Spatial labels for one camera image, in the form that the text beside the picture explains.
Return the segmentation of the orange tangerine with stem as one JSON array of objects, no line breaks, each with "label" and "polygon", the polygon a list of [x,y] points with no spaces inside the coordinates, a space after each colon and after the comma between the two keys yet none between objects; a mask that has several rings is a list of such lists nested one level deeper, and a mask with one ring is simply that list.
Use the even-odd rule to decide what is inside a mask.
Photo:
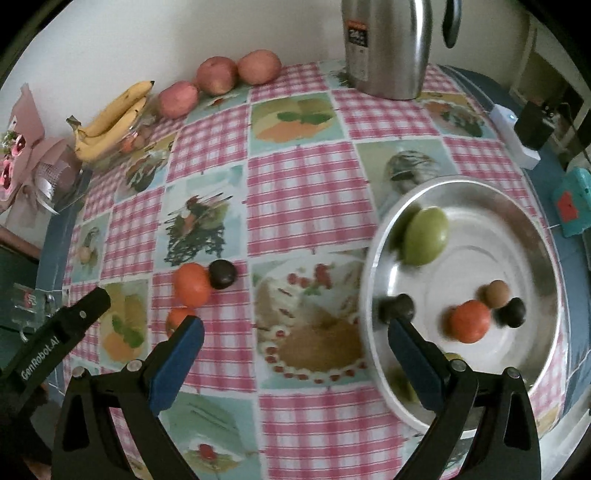
[{"label": "orange tangerine with stem", "polygon": [[195,312],[189,308],[182,307],[182,308],[172,308],[165,320],[165,333],[168,338],[170,338],[176,329],[181,325],[181,323],[185,320],[188,316],[194,316]]}]

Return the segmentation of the brown kiwi fruit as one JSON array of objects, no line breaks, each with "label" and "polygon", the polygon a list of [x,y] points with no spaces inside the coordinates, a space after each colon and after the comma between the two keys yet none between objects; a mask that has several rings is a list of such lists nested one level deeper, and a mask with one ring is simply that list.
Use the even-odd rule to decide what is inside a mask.
[{"label": "brown kiwi fruit", "polygon": [[505,281],[494,280],[485,287],[484,299],[489,308],[500,309],[511,300],[511,289]]}]

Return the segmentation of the dark heart-shaped plum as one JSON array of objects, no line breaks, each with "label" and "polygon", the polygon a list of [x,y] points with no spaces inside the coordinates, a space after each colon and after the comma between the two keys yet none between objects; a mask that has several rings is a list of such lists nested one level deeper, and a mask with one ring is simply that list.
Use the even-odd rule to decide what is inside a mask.
[{"label": "dark heart-shaped plum", "polygon": [[378,308],[379,319],[386,324],[393,320],[412,322],[415,313],[414,300],[406,293],[384,299]]}]

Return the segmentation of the dark round plum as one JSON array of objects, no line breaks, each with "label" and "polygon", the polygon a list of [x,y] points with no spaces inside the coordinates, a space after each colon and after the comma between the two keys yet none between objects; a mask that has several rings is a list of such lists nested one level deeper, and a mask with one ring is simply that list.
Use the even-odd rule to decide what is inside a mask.
[{"label": "dark round plum", "polygon": [[238,278],[238,270],[235,264],[225,259],[217,259],[207,267],[209,284],[215,290],[224,290],[231,287]]}]

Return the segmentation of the clear glass jar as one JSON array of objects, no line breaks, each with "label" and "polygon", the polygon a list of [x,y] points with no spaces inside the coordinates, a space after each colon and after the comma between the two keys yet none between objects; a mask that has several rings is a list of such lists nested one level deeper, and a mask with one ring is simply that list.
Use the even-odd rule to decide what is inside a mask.
[{"label": "clear glass jar", "polygon": [[29,337],[57,310],[56,298],[51,292],[19,283],[12,287],[11,302],[11,321],[15,324],[23,343],[27,343]]}]

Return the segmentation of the round stainless steel plate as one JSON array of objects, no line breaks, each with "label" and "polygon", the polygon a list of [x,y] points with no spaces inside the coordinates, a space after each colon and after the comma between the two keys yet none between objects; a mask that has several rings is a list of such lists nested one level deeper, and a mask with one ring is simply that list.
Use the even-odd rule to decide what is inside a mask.
[{"label": "round stainless steel plate", "polygon": [[[401,248],[405,230],[422,209],[441,208],[449,220],[449,241],[424,266],[407,265]],[[452,311],[479,299],[494,280],[505,281],[527,309],[516,329],[492,319],[487,334],[473,344],[446,331]],[[404,195],[385,215],[370,245],[360,292],[360,331],[370,375],[388,407],[402,422],[427,432],[435,415],[410,402],[406,378],[388,344],[380,303],[401,293],[415,303],[413,324],[443,352],[454,352],[475,371],[520,371],[536,415],[560,402],[560,342],[563,293],[558,264],[539,223],[495,186],[465,176],[430,180]]]}]

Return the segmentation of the teal plastic box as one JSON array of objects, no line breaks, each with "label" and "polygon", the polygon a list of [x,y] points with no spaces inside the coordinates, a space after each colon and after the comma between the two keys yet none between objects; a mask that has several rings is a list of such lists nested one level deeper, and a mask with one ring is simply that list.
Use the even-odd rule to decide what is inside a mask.
[{"label": "teal plastic box", "polygon": [[591,225],[590,172],[575,167],[561,180],[552,193],[565,237],[582,234]]}]

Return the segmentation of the glass fruit bowl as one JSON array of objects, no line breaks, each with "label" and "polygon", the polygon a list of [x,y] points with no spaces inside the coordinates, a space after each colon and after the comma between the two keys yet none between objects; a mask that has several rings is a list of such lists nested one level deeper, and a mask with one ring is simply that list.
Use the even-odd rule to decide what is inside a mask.
[{"label": "glass fruit bowl", "polygon": [[150,96],[139,99],[108,131],[96,137],[83,133],[71,117],[68,122],[74,133],[74,153],[83,164],[104,173],[148,144],[159,117],[156,101]]}]

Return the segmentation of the yellow banana bunch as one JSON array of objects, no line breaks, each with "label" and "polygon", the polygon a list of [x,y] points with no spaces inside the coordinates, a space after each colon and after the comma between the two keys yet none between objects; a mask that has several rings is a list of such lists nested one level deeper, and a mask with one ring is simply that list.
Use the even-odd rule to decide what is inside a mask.
[{"label": "yellow banana bunch", "polygon": [[73,131],[76,157],[93,163],[113,152],[145,109],[153,85],[151,80],[131,85],[86,125],[70,115],[66,123]]}]

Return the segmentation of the checkered fruit tablecloth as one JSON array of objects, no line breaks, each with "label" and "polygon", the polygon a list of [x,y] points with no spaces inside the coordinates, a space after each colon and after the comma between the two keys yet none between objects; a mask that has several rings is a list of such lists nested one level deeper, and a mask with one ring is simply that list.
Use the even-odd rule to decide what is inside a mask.
[{"label": "checkered fruit tablecloth", "polygon": [[65,359],[93,373],[166,337],[184,264],[238,279],[198,307],[204,347],[163,414],[203,479],[391,479],[420,440],[370,382],[356,309],[370,240],[415,183],[465,174],[546,224],[478,102],[432,65],[413,101],[349,88],[339,61],[203,97],[148,145],[94,175],[63,288],[111,309]]}]

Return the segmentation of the black power adapter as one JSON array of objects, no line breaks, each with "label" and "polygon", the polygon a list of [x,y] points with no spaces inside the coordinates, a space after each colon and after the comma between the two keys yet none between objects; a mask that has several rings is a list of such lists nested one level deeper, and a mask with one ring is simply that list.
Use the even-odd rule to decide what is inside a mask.
[{"label": "black power adapter", "polygon": [[538,151],[555,130],[554,112],[549,105],[528,101],[514,126],[522,145]]}]

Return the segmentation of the white power strip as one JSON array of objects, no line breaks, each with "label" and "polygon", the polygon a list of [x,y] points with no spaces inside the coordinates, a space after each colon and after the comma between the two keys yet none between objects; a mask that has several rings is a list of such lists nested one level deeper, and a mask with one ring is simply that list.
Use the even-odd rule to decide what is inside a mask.
[{"label": "white power strip", "polygon": [[537,151],[524,146],[519,139],[515,131],[517,115],[509,108],[495,104],[489,117],[515,164],[521,169],[534,170],[541,157]]}]

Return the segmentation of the red apple left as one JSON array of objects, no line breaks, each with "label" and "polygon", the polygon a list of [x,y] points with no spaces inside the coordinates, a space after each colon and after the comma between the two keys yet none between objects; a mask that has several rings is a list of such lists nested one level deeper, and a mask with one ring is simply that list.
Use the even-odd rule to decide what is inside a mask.
[{"label": "red apple left", "polygon": [[162,90],[158,96],[158,110],[166,119],[187,115],[198,103],[198,89],[190,81],[178,81]]}]

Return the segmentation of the red apple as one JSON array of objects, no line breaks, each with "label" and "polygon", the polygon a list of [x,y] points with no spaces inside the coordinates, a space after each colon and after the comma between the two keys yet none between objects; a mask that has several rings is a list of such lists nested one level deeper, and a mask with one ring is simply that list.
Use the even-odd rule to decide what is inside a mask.
[{"label": "red apple", "polygon": [[209,96],[221,96],[238,83],[238,67],[228,57],[214,56],[206,59],[197,68],[195,85]]},{"label": "red apple", "polygon": [[276,80],[283,64],[273,51],[259,49],[245,55],[238,61],[238,76],[252,86],[263,85]]},{"label": "red apple", "polygon": [[162,90],[158,96],[158,110],[166,119],[187,115],[198,103],[198,89],[190,81],[178,81]]}]

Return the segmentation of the red apple middle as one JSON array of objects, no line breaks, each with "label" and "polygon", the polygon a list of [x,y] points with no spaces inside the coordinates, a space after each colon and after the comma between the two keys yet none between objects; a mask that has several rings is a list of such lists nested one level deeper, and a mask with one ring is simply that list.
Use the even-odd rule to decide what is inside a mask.
[{"label": "red apple middle", "polygon": [[195,85],[209,96],[221,96],[238,83],[238,67],[228,57],[214,56],[206,59],[197,68]]}]

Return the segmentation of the white shelf unit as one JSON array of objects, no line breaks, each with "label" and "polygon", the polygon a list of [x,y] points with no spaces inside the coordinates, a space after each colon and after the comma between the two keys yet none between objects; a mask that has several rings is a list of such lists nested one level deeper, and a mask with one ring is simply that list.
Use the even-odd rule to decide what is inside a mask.
[{"label": "white shelf unit", "polygon": [[590,118],[590,87],[551,31],[529,17],[527,39],[510,86],[511,96],[524,105],[558,98],[556,127],[550,144],[572,158],[582,150],[577,134]]}]

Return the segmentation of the red apple right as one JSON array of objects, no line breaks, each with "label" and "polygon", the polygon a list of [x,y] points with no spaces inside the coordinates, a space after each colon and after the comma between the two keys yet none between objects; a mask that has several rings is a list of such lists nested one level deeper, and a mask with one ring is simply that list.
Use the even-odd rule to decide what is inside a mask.
[{"label": "red apple right", "polygon": [[252,86],[263,85],[276,80],[283,64],[273,51],[259,49],[245,55],[238,61],[238,76]]}]

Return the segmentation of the stainless steel thermos jug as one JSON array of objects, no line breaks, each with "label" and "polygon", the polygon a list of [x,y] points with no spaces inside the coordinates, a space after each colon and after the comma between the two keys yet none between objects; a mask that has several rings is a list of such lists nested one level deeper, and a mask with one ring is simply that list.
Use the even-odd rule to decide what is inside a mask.
[{"label": "stainless steel thermos jug", "polygon": [[429,0],[342,0],[349,83],[367,95],[407,101],[422,92],[430,57]]}]

